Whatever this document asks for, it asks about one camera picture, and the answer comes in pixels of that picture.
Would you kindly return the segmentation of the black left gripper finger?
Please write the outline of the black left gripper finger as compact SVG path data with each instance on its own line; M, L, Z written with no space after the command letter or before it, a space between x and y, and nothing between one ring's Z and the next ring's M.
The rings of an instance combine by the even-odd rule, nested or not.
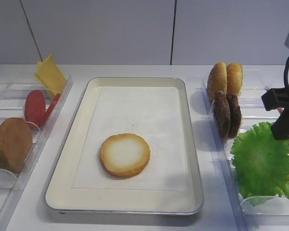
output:
M289 110L289 94L287 88L271 88L261 96L266 111L279 107Z

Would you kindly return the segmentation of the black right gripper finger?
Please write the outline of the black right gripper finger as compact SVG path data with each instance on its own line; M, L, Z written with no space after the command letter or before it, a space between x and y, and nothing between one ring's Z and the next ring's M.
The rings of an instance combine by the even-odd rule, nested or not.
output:
M285 107L279 118L271 126L273 137L276 140L289 139L289 107Z

